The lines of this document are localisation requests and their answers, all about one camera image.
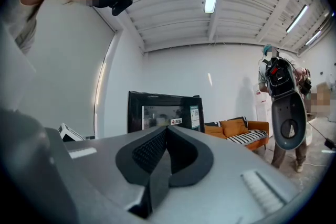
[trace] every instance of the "orange cushion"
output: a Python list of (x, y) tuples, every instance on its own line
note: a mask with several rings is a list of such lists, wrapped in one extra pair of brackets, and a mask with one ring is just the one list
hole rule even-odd
[(245, 127), (244, 121), (231, 120), (231, 121), (221, 121), (224, 135), (226, 137), (231, 137), (238, 134), (245, 134), (248, 132), (248, 129)]
[(227, 138), (223, 133), (222, 127), (205, 126), (205, 133), (215, 137)]

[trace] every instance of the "white ceiling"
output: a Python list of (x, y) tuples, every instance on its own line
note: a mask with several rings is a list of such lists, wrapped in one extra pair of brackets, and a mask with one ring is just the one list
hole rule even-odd
[[(133, 1), (127, 9), (129, 24), (144, 41), (144, 51), (225, 42), (272, 44), (300, 52), (332, 14), (326, 0), (217, 0), (213, 14), (204, 13), (204, 0)], [(307, 12), (287, 35), (305, 4)]]

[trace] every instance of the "striped cushion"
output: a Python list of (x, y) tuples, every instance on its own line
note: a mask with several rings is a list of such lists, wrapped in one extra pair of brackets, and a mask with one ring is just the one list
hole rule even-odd
[(248, 130), (246, 134), (238, 134), (228, 137), (227, 140), (235, 142), (237, 144), (246, 146), (255, 141), (261, 140), (267, 137), (267, 133), (261, 130)]

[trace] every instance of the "sticker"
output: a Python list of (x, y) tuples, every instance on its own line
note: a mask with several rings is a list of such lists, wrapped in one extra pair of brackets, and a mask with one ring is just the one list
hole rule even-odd
[(170, 120), (170, 125), (177, 125), (182, 123), (182, 118)]
[(198, 111), (198, 105), (191, 105), (190, 106), (190, 114), (191, 114), (191, 128), (197, 128), (199, 127), (199, 111)]

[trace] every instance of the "orange sofa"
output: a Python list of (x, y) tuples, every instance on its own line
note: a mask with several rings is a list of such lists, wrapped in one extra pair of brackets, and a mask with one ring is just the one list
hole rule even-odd
[(223, 139), (230, 140), (237, 144), (244, 145), (249, 150), (256, 150), (257, 148), (264, 146), (266, 148), (266, 144), (269, 139), (269, 123), (262, 121), (247, 121), (247, 131), (244, 130), (243, 133), (239, 133), (236, 135), (230, 134), (229, 137), (225, 135), (228, 132), (226, 128), (223, 127), (225, 122), (218, 122), (219, 126), (207, 126), (205, 124), (205, 133), (208, 135), (220, 137)]

